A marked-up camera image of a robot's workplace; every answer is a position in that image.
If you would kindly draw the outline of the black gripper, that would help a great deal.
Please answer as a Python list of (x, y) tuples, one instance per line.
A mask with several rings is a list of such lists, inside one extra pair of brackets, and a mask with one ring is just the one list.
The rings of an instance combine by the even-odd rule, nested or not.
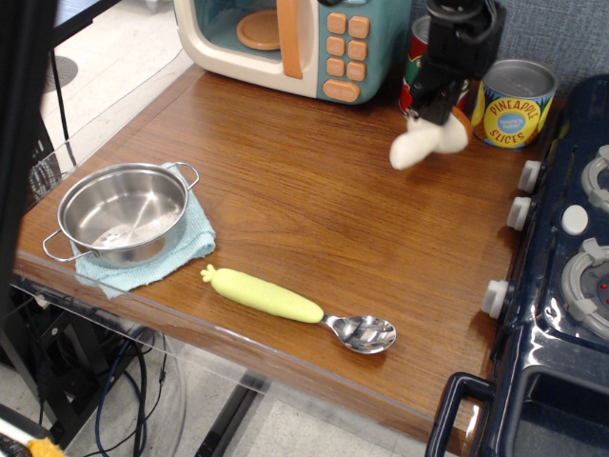
[[(481, 79), (497, 58), (504, 5), (498, 1), (428, 1), (426, 8), (432, 24), (424, 61), (447, 68), (455, 76)], [(456, 80), (431, 90), (422, 97), (420, 112), (409, 108), (406, 116), (442, 126), (459, 103), (462, 83)]]

